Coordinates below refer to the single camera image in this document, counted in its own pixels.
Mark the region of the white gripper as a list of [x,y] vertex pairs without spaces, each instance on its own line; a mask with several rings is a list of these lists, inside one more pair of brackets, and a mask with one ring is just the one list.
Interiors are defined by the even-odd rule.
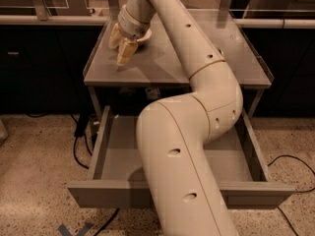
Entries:
[[149,0],[127,0],[118,15],[118,24],[113,26],[108,47],[117,48],[117,64],[125,65],[138,49],[138,42],[133,38],[142,38],[151,25],[156,10]]

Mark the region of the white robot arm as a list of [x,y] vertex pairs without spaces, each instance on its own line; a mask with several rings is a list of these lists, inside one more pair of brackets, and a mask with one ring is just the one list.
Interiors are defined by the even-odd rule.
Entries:
[[229,131],[243,105],[240,85],[224,58],[180,0],[128,0],[108,46],[123,65],[158,16],[191,92],[145,107],[137,146],[164,236],[239,236],[204,145]]

